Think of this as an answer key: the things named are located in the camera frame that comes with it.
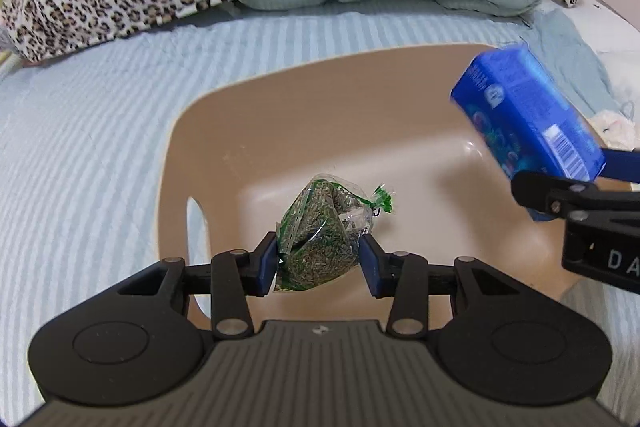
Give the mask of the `clear bag of dried herbs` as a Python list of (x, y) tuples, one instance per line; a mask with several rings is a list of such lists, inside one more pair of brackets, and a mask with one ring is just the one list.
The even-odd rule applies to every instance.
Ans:
[(358, 244), (382, 212), (394, 211), (394, 193), (372, 194), (336, 176), (314, 176), (277, 224), (279, 291), (310, 291), (358, 263)]

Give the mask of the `white fluffy plush toy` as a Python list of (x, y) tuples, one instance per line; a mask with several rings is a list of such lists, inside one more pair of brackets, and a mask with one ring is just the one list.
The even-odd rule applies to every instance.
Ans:
[(639, 150), (639, 125), (626, 116), (612, 110), (602, 110), (589, 118), (588, 122), (607, 148)]

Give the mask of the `white pillow with bunny print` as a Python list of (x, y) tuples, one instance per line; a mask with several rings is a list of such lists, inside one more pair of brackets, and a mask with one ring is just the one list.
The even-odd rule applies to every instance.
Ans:
[(638, 122), (638, 29), (601, 0), (580, 0), (568, 16), (608, 73), (614, 100), (629, 119)]

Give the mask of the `blue tissue pack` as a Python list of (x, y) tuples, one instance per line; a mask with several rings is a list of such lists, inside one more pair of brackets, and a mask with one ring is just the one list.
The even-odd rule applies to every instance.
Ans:
[(526, 46), (478, 54), (452, 88), (510, 181), (520, 171), (593, 183), (601, 147)]

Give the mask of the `beige plastic storage basket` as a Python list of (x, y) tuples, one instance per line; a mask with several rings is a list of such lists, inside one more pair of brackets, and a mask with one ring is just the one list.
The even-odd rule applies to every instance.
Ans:
[(172, 127), (157, 205), (160, 257), (252, 249), (317, 174), (392, 191), (373, 234), (435, 265), (483, 260), (559, 298), (563, 225), (512, 199), (449, 93), (477, 44), (406, 46), (315, 62), (206, 94)]

